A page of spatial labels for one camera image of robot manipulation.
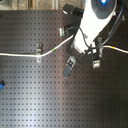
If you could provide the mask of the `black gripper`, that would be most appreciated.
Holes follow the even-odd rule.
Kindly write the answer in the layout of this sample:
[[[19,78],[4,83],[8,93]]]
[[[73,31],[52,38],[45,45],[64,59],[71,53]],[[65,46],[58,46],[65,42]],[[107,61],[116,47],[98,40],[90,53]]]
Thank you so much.
[[[71,43],[68,45],[66,51],[70,55],[70,57],[62,72],[62,75],[65,78],[69,76],[75,63],[78,62],[79,64],[83,64],[88,55],[92,56],[92,67],[94,69],[100,67],[100,50],[99,49],[88,49],[85,52],[79,52],[78,50],[75,49],[75,45]]]

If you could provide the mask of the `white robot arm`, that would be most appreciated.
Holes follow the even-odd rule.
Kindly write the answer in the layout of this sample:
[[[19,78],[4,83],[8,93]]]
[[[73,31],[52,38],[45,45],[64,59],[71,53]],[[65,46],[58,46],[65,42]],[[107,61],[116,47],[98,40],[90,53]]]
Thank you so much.
[[[80,19],[78,25],[70,25],[62,29],[63,34],[73,33],[72,42],[67,47],[70,57],[62,72],[67,78],[76,62],[82,64],[89,52],[99,55],[99,49],[110,39],[116,30],[122,13],[119,13],[108,37],[102,43],[96,38],[111,21],[117,7],[117,0],[85,0],[84,9],[66,4],[63,11]]]

